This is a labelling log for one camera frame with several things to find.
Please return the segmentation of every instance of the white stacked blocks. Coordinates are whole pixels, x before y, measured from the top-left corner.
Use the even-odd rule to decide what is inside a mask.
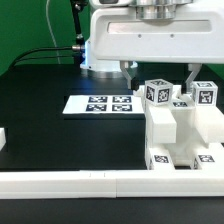
[[[145,82],[146,144],[145,160],[148,169],[174,169],[169,151],[161,144],[175,143],[176,121],[168,107],[173,84],[156,79]]]
[[[224,116],[216,107],[217,92],[214,82],[193,82],[195,127],[205,143],[224,142]]]

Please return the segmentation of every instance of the metal part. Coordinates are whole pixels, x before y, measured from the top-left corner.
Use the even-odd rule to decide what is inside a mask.
[[[188,70],[191,71],[191,74],[186,80],[186,87],[187,87],[187,93],[191,93],[192,90],[192,82],[197,77],[198,73],[200,72],[202,67],[202,64],[189,64]]]
[[[133,65],[133,62],[120,61],[120,68],[121,68],[122,74],[127,79],[128,89],[137,91],[139,88],[139,82],[135,78],[136,73],[135,73],[135,70],[131,68],[132,65]]]
[[[77,45],[73,45],[73,46],[72,46],[72,50],[73,50],[74,52],[84,53],[84,52],[85,52],[85,45],[79,45],[79,44],[77,44]]]
[[[177,5],[192,2],[193,0],[135,0],[131,6],[136,7],[137,19],[173,19]]]
[[[99,79],[116,79],[124,78],[122,72],[103,72],[103,71],[93,71],[90,69],[81,69],[82,75],[88,75],[89,77],[99,78]]]

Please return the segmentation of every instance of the white block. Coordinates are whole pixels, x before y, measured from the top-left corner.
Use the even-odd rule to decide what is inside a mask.
[[[217,99],[218,87],[214,82],[193,82],[192,98],[195,105],[215,106]]]
[[[215,106],[197,106],[195,127],[206,143],[224,142],[224,115]]]
[[[147,104],[146,122],[146,135],[150,144],[176,142],[177,124],[168,106]]]
[[[152,170],[175,170],[169,151],[163,145],[149,148],[150,169]]]
[[[6,143],[5,129],[4,128],[0,128],[0,151],[4,147],[5,143]]]
[[[145,82],[145,99],[154,106],[169,104],[173,93],[173,84],[163,79]]]
[[[220,170],[224,169],[224,148],[222,144],[211,144],[207,148],[203,145],[192,145],[190,149],[192,169]]]

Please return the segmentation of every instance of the black cable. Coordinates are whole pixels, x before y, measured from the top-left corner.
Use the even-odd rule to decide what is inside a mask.
[[[32,58],[22,58],[16,61],[16,64],[21,61],[28,61],[28,60],[39,60],[39,59],[52,59],[52,58],[72,58],[74,55],[59,55],[59,56],[43,56],[43,57],[32,57]]]
[[[9,65],[9,69],[13,68],[17,62],[20,61],[21,58],[25,57],[26,55],[36,53],[36,52],[42,52],[42,51],[68,51],[72,50],[72,47],[44,47],[44,48],[36,48],[33,50],[26,51],[22,54],[20,54],[18,57],[16,57],[13,62]]]

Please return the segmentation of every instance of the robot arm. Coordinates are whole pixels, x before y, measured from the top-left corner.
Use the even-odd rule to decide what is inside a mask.
[[[96,59],[199,67],[224,63],[222,0],[92,0],[91,4],[97,8],[91,19],[91,52]]]

